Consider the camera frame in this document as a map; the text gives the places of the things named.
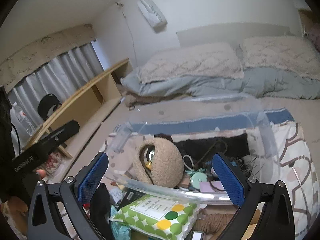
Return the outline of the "person's left hand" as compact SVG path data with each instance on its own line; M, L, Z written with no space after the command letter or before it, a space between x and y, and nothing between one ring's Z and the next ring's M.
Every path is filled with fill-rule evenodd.
M43 169L38 169L36 171L36 174L39 176L40 180L47 180L47 174L46 171Z

